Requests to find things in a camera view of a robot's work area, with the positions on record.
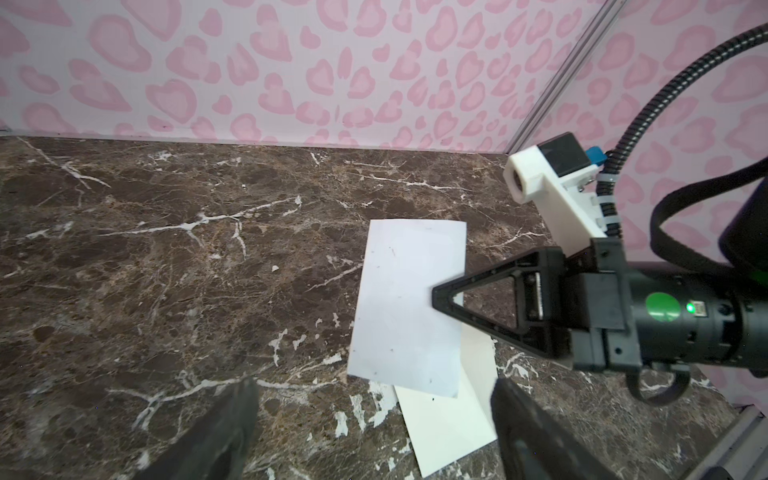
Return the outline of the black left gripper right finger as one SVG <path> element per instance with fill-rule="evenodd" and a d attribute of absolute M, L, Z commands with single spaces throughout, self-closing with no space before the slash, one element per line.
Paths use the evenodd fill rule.
<path fill-rule="evenodd" d="M 616 477 L 514 381 L 498 379 L 490 404 L 508 479 Z"/>

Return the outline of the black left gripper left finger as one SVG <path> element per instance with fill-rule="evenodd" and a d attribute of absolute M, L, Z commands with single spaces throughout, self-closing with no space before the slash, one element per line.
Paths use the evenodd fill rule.
<path fill-rule="evenodd" d="M 251 379 L 229 386 L 213 406 L 136 479 L 226 480 L 243 477 L 260 437 L 259 391 Z"/>

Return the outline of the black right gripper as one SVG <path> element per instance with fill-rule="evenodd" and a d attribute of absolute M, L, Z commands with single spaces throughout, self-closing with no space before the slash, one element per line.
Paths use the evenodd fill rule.
<path fill-rule="evenodd" d="M 593 238 L 568 257 L 559 247 L 541 247 L 485 270 L 432 288 L 437 311 L 542 359 L 567 362 L 588 372 L 637 372 L 642 367 L 631 319 L 629 265 L 622 242 Z M 511 278 L 518 326 L 511 328 L 458 305 L 469 290 Z"/>

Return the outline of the green floral letter paper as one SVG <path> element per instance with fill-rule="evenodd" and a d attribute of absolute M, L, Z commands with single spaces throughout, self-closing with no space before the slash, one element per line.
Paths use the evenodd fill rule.
<path fill-rule="evenodd" d="M 432 305 L 434 287 L 465 272 L 465 223 L 369 224 L 349 375 L 443 396 L 458 393 L 461 327 Z"/>

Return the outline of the cream white envelope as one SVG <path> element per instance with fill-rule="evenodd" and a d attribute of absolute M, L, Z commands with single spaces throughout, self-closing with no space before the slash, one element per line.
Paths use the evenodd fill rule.
<path fill-rule="evenodd" d="M 462 328 L 455 398 L 397 387 L 400 409 L 421 475 L 427 478 L 497 439 L 490 397 L 498 378 L 490 336 Z"/>

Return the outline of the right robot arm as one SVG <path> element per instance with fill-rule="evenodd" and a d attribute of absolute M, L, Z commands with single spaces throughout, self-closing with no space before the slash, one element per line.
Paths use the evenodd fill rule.
<path fill-rule="evenodd" d="M 619 239 L 592 238 L 572 255 L 534 249 L 436 286 L 433 307 L 529 354 L 621 373 L 635 398 L 644 370 L 671 373 L 653 406 L 685 392 L 694 364 L 765 371 L 764 274 L 712 262 L 661 230 L 681 209 L 753 182 L 766 186 L 765 161 L 667 195 L 651 223 L 660 265 L 630 264 Z"/>

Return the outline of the metal base rail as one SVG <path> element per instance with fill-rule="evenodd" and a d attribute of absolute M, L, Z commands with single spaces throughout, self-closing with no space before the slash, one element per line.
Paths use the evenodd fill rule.
<path fill-rule="evenodd" d="M 766 479 L 767 417 L 743 408 L 712 449 L 682 479 Z"/>

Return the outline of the aluminium corner frame post right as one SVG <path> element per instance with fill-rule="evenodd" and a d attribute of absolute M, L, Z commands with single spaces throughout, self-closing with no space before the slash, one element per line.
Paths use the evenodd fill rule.
<path fill-rule="evenodd" d="M 588 62 L 593 51 L 617 21 L 626 0 L 606 1 L 586 25 L 574 47 L 569 51 L 542 94 L 534 102 L 520 128 L 507 144 L 503 153 L 511 155 L 523 148 L 534 136 L 537 128 L 556 105 L 560 97 Z"/>

